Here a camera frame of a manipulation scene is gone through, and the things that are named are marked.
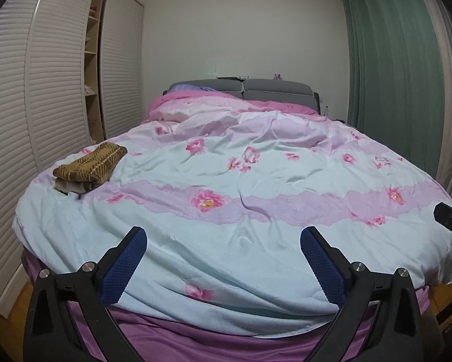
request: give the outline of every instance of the gray headboard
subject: gray headboard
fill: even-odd
[[[320,114],[318,93],[314,93],[310,86],[294,81],[271,79],[248,79],[243,82],[232,79],[191,80],[174,83],[169,90],[177,84],[210,87],[246,100],[296,103],[311,107]]]

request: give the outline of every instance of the sliding closet door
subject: sliding closet door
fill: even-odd
[[[135,0],[107,0],[102,24],[100,82],[107,138],[142,120],[140,45],[143,7]]]
[[[27,276],[11,229],[18,198],[37,174],[24,101],[26,43],[38,0],[0,9],[0,312],[7,315]]]
[[[38,169],[89,145],[84,40],[91,0],[40,0],[26,52],[25,97]]]

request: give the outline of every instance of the blue gripper pad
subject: blue gripper pad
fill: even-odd
[[[301,232],[300,247],[328,302],[341,308],[347,299],[345,279],[309,228]]]
[[[117,248],[113,248],[123,250],[102,277],[100,299],[105,306],[119,301],[125,287],[127,287],[130,278],[147,250],[147,235],[145,231],[140,227],[134,227],[129,233],[132,233],[132,231],[135,232],[135,235],[128,241],[125,247],[120,245],[125,242],[128,235]]]

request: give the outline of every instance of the white wall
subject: white wall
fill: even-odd
[[[346,119],[348,41],[341,0],[144,0],[146,106],[176,81],[249,75],[309,84]]]

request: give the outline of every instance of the closet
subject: closet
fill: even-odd
[[[142,5],[135,0],[7,0],[0,9],[5,317],[28,280],[11,228],[26,186],[57,160],[141,121],[141,20]]]

